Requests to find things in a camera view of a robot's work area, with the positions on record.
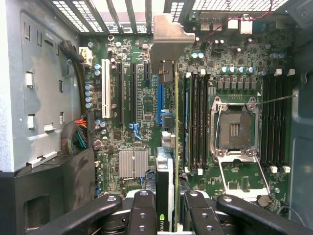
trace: green circuit board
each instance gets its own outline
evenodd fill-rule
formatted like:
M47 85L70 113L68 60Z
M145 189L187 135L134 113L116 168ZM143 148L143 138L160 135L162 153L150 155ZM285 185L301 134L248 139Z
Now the green circuit board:
M189 105L191 93L191 78L186 78L186 73L193 69L205 69L206 79L208 80L208 96L206 100L207 108L210 110L211 105L216 96L219 96L223 102L242 103L248 102L254 97L257 102L264 100L264 81L258 72L263 69L272 69L292 66L292 61L286 52L286 49L292 46L293 35L287 30L265 30L253 34L252 42L247 43L248 35L232 34L226 35L217 33L207 39L207 33L196 34L199 41L185 48L183 55L178 60L179 72L179 157L181 170L184 167L189 168L186 152L189 151L185 145L185 130L189 128ZM119 161L120 154L127 154L126 151L143 151L148 162L145 163L148 169L155 168L156 148L161 145L162 127L158 124L158 76L150 74L149 80L144 78L144 66L150 63L149 49L153 44L152 36L115 36L114 40L109 41L107 38L91 38L95 42L92 49L92 63L101 64L101 59L106 59L114 55L116 63L122 64L122 72L124 76L124 123L119 123L119 112L116 106L119 103L120 84L117 80L117 69L111 67L111 118L102 118L102 90L101 83L94 76L94 69L86 70L86 84L93 85L92 93L92 109L95 119L106 122L106 133L101 132L101 128L96 130L95 140L101 141L101 148L95 151L95 161L97 169L97 185L100 195L108 192L125 196L126 193L133 189L144 188L144 175L139 177L126 177L120 171L123 166ZM215 40L223 40L221 45L214 45ZM270 44L271 48L267 49L266 44ZM237 48L242 51L234 53ZM204 54L203 59L193 59L192 53ZM284 52L285 58L272 59L270 55L273 52ZM136 65L136 123L138 123L139 140L134 136L133 129L130 128L132 123L131 111L131 66ZM253 68L253 73L226 75L222 74L222 67L245 67ZM242 89L225 88L225 83L232 81L242 82ZM219 87L219 82L223 83L223 87ZM249 83L249 88L245 88L245 82ZM164 89L164 106L165 109L171 108L173 100L173 85L165 85ZM262 106L259 108L260 122L257 130L251 129L251 133L258 131L259 146L262 142ZM289 133L286 130L286 139L282 139L288 143ZM286 152L285 161L288 162L289 146L284 145ZM207 159L207 169L203 175L197 175L191 169L187 171L188 183L190 188L204 190L209 196L216 197L224 193L224 185L221 177L221 171L218 163L214 162L210 151L205 156ZM242 190L251 188L263 188L264 182L260 169L255 163L234 162L231 164L223 164L225 180L229 182L229 187ZM269 173L265 172L266 180L271 191L272 211L280 207L280 201L285 201L288 190L288 174L287 173ZM279 188L280 192L275 193L274 189Z

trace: motherboard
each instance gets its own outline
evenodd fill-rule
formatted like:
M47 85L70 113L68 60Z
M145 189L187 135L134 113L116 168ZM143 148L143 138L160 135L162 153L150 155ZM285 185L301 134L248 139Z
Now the motherboard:
M293 34L261 24L253 34L196 32L179 74L179 177L210 197L253 190L276 211L288 189ZM150 72L153 36L89 38L86 107L95 117L96 195L145 189L157 147L173 147L174 84ZM227 160L236 153L240 157Z

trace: circuit board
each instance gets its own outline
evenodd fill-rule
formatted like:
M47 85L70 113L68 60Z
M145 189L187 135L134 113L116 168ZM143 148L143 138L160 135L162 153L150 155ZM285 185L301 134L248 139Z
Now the circuit board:
M251 97L255 98L256 102L262 102L266 97L264 97L264 79L259 73L265 69L292 66L291 56L286 49L292 45L293 35L287 29L269 30L264 27L253 36L239 33L231 35L217 33L209 39L207 33L198 33L196 36L199 40L186 47L178 61L180 166L182 171L187 169L185 173L190 188L204 190L209 196L217 197L224 193L224 184L219 165L213 160L211 152L206 151L204 156L206 167L201 175L197 174L196 168L192 169L190 162L191 147L187 144L189 140L185 140L186 133L190 133L189 128L192 126L190 115L194 81L192 77L186 77L186 74L194 73L195 70L198 74L201 69L205 70L208 93L204 103L207 110L211 109L216 96L227 103L247 103ZM130 190L144 188L145 175L142 169L146 171L155 168L156 148L161 146L163 130L159 119L160 102L162 109L171 108L172 86L160 88L158 76L152 75L147 69L150 64L149 49L153 44L152 36L115 36L114 39L95 38L93 41L95 43L92 49L93 65L101 65L102 59L113 58L110 63L110 118L103 118L102 115L101 79L95 75L93 67L86 70L86 84L92 85L90 109L94 111L96 121L105 122L102 127L96 125L94 137L101 143L95 151L97 195L108 192L126 196ZM284 57L273 59L274 52L282 53ZM231 67L237 71L240 67L253 70L249 71L249 75L245 72L229 75L225 71ZM261 155L265 154L262 152L261 137L263 108L264 106L259 107L259 124L250 132L251 136L254 136L255 132L258 133L258 140L251 141L258 142ZM214 128L213 130L208 128L208 134L215 131ZM211 136L207 135L206 141L203 142L207 149L212 141ZM282 141L287 143L288 138L289 133L286 130L286 139ZM289 146L285 144L284 148L286 149L284 161L288 162ZM127 170L129 165L122 162L122 159L128 159L129 152L148 159L138 166L137 171L141 173L137 172L137 175ZM257 164L233 162L222 166L229 188L249 190L264 187L264 180ZM275 211L280 207L280 201L286 200L288 174L270 173L265 167L263 169L270 188L269 208Z

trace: blue pcie slot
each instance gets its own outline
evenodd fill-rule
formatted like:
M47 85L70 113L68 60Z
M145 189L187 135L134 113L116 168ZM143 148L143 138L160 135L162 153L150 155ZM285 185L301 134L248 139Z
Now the blue pcie slot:
M162 124L161 110L164 109L164 85L157 87L157 123Z

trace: white pci slot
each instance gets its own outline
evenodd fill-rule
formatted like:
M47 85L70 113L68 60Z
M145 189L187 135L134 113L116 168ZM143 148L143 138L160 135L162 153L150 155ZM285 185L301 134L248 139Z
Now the white pci slot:
M102 118L111 117L110 61L101 60L102 68Z

